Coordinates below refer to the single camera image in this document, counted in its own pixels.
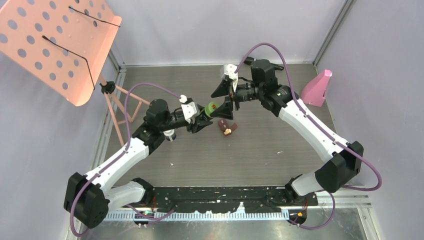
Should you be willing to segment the green bottle cap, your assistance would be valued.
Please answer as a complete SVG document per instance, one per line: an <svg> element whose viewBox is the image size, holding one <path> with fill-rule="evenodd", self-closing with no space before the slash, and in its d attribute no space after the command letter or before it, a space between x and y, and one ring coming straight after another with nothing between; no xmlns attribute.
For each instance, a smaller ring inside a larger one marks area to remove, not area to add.
<svg viewBox="0 0 424 240"><path fill-rule="evenodd" d="M215 109L216 108L218 108L219 107L219 105L216 103L216 102L214 102L214 101L211 101L211 102L209 102L208 103L208 105L204 108L204 112L205 112L205 114L209 117L209 118L211 118L211 114L215 111Z"/></svg>

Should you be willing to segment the brown translucent pill container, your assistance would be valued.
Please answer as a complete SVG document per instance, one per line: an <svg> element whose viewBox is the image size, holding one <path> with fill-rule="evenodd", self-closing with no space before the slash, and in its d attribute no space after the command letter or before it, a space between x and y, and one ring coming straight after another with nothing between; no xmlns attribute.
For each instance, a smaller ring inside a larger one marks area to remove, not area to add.
<svg viewBox="0 0 424 240"><path fill-rule="evenodd" d="M236 123L232 123L232 124L230 124L229 122L228 122L228 120L227 119L220 119L220 120L218 120L218 122L217 122L217 124L218 124L218 126L219 126L219 128L220 128L220 130L222 131L222 133L223 133L223 135L224 135L224 131L226 130L226 129L231 129L231 134L238 128L238 125L236 124Z"/></svg>

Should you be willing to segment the green black pill bottle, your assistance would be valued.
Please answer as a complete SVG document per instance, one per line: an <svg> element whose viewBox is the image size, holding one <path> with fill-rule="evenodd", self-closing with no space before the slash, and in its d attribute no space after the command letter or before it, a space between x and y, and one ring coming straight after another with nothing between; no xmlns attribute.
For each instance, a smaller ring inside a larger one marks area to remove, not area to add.
<svg viewBox="0 0 424 240"><path fill-rule="evenodd" d="M200 114L199 114L200 118L203 118L203 119L209 119L210 118L210 116L208 114L208 108L207 107L201 107L201 108L199 108L199 110L200 110Z"/></svg>

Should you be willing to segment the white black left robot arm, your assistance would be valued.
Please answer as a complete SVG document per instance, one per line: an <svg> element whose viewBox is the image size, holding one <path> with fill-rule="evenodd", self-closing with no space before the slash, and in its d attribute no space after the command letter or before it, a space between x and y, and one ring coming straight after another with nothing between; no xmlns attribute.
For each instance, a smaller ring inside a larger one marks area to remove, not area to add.
<svg viewBox="0 0 424 240"><path fill-rule="evenodd" d="M93 229L114 211L128 204L148 207L154 199L153 186L141 178L115 187L115 183L134 165L151 155L164 140L176 139L175 130L186 128L197 133L212 124L212 113L219 104L203 107L192 99L171 112L164 99L153 100L144 122L112 157L86 174L74 173L67 183L64 209L87 228Z"/></svg>

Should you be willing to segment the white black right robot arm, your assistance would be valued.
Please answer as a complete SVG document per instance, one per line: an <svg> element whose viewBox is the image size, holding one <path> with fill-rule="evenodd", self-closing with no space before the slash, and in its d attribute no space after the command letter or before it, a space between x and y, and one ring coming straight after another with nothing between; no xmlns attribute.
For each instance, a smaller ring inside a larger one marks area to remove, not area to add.
<svg viewBox="0 0 424 240"><path fill-rule="evenodd" d="M222 81L211 97L224 97L224 103L211 116L232 120L233 110L238 110L241 102L258 100L265 109L294 128L324 162L316 171L290 180L285 192L288 203L299 205L312 192L335 193L359 174L363 146L337 135L307 109L289 86L279 84L272 63L266 59L253 61L250 64L252 79L245 84L238 84L240 77L236 69L234 64L222 66Z"/></svg>

